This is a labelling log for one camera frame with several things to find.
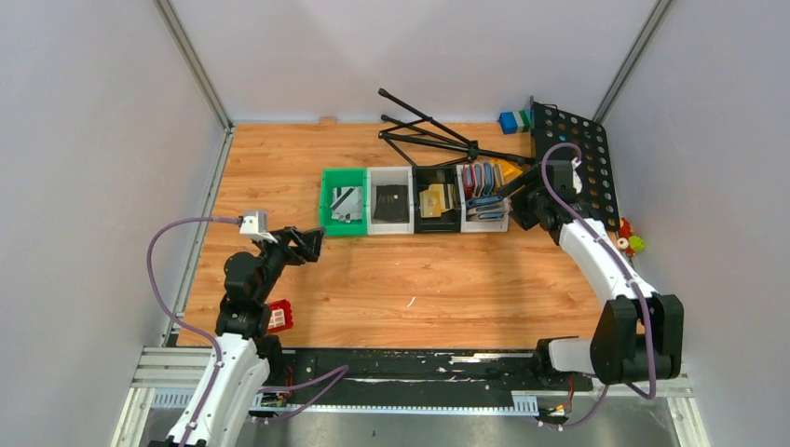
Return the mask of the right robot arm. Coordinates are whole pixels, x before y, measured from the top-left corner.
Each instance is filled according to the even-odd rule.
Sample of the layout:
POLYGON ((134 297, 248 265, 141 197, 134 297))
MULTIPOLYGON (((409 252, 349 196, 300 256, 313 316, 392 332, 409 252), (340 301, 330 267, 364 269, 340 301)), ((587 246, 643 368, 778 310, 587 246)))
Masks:
POLYGON ((504 184, 511 218, 524 230, 536 225, 576 263, 602 305, 594 334, 541 339, 535 372, 580 373, 605 385, 654 382, 681 372, 684 307, 633 270, 609 237, 598 212, 577 200, 577 174, 569 161, 540 163, 504 184))

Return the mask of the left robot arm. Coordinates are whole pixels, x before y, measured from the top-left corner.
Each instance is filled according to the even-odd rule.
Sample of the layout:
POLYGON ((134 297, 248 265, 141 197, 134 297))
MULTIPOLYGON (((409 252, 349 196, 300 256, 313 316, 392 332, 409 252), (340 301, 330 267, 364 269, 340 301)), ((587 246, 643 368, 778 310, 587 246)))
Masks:
POLYGON ((272 310, 266 300, 287 266, 318 261, 325 233, 322 226, 306 231, 287 226, 245 235, 259 251, 239 251, 225 261, 214 332, 181 325, 207 338, 211 354, 192 399, 160 445, 235 445, 255 395, 283 369, 281 343, 268 329, 272 310))

